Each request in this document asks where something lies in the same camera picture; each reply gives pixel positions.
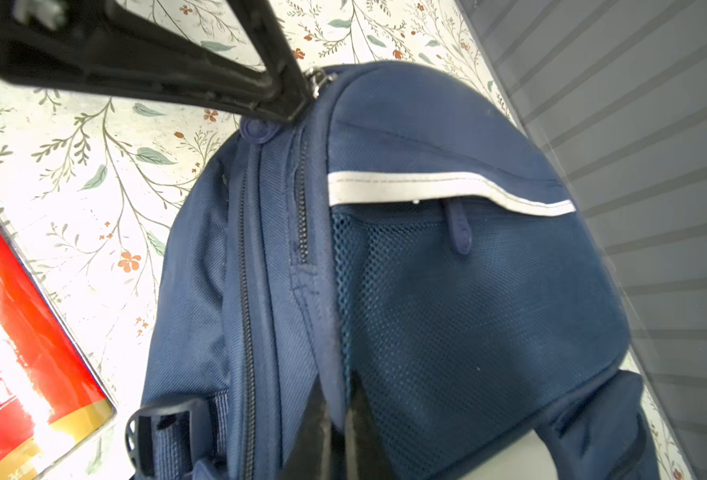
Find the navy blue student backpack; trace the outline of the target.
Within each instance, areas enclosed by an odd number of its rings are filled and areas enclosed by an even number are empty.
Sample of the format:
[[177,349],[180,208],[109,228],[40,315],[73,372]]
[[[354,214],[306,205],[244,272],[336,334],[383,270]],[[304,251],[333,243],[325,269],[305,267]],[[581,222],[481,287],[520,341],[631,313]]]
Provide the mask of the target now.
[[485,96],[338,66],[187,196],[126,446],[138,479],[279,479],[319,379],[347,479],[359,374],[395,479],[655,479],[629,340],[569,190]]

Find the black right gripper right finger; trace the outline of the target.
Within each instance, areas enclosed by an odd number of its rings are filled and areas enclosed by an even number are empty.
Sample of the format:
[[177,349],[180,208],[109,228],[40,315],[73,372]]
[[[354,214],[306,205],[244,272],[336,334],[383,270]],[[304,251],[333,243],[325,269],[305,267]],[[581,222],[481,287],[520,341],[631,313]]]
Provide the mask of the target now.
[[395,479],[383,447],[371,404],[359,374],[350,378],[350,398],[344,424],[344,455],[347,479]]

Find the red snack packet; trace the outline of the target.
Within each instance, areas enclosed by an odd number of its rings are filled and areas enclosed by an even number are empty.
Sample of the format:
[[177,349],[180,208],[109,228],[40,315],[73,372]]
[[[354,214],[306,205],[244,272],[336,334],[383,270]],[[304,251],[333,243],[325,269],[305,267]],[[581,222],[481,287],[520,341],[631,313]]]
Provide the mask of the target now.
[[0,227],[0,479],[34,479],[115,409]]

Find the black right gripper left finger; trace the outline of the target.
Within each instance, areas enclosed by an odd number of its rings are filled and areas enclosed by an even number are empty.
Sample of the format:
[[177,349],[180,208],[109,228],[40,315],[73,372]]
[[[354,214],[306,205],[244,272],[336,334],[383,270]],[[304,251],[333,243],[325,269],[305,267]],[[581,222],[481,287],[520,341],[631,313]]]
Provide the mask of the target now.
[[279,473],[284,480],[323,480],[332,477],[332,423],[320,380],[307,398],[293,448]]

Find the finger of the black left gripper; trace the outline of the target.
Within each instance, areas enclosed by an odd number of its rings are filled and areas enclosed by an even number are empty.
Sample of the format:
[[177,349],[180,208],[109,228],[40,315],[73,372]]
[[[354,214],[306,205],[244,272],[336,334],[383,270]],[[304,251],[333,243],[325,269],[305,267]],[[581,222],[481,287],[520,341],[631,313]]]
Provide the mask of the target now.
[[227,60],[226,110],[251,118],[293,122],[313,102],[309,81],[295,61],[270,3],[228,0],[262,67]]
[[253,70],[116,1],[0,1],[0,79],[281,118],[276,22],[265,1],[229,9],[262,61]]

